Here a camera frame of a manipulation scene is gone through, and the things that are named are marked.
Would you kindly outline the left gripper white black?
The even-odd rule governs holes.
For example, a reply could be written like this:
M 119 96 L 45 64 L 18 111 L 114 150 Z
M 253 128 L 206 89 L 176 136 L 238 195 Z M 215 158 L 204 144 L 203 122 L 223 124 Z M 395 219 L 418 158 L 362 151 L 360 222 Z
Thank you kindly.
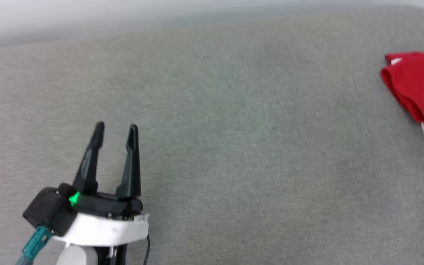
M 77 216 L 63 236 L 58 265 L 124 265 L 130 243 L 149 242 L 149 215 L 143 213 L 139 134 L 131 124 L 126 142 L 126 161 L 116 196 L 98 193 L 96 169 L 104 140 L 105 123 L 97 122 L 74 178 L 77 193 L 69 198 Z

